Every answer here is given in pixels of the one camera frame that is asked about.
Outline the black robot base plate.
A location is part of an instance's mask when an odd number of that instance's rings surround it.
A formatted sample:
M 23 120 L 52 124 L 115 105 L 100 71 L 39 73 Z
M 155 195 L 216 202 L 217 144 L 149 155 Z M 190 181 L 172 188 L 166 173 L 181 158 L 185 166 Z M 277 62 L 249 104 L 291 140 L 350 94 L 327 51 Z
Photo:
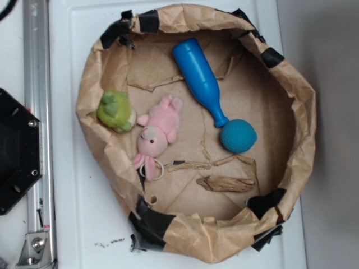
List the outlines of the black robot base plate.
M 1 89 L 1 215 L 8 214 L 42 175 L 40 121 Z

